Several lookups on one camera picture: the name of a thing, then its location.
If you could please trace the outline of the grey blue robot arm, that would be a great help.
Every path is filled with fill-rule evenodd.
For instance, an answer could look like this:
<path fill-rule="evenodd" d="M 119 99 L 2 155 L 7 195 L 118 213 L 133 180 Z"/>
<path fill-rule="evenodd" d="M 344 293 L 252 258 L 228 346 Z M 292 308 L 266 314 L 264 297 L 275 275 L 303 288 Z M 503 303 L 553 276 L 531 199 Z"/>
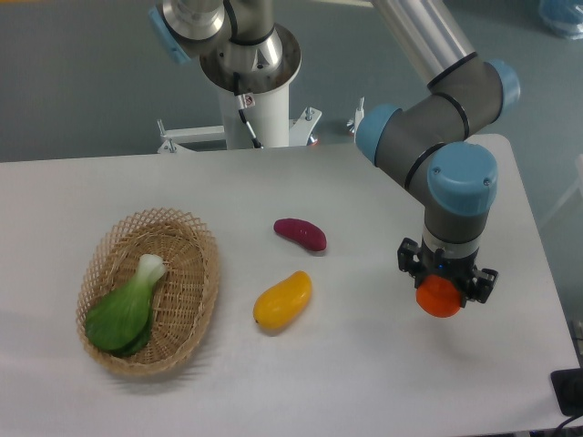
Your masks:
<path fill-rule="evenodd" d="M 479 240 L 497 192 L 497 163 L 469 138 L 520 96 L 516 72 L 484 61 L 441 1 L 377 1 L 429 96 L 409 109 L 376 107 L 354 121 L 356 146 L 424 206 L 420 241 L 405 239 L 398 267 L 414 279 L 419 306 L 436 317 L 483 303 L 497 272 L 476 265 Z M 286 92 L 302 55 L 278 25 L 270 1 L 162 1 L 148 14 L 177 63 L 198 59 L 220 91 L 229 148 L 287 147 L 292 122 Z"/>

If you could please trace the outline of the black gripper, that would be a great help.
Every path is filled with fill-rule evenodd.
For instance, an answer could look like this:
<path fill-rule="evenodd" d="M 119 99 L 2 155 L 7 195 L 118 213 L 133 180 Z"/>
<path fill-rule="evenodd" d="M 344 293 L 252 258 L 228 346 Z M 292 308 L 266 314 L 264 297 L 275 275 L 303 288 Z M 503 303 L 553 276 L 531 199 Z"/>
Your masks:
<path fill-rule="evenodd" d="M 462 307 L 467 302 L 486 303 L 491 295 L 498 271 L 476 268 L 478 239 L 465 243 L 449 243 L 439 239 L 423 240 L 420 245 L 404 238 L 397 250 L 398 269 L 414 277 L 418 289 L 429 276 L 449 280 L 462 290 Z"/>

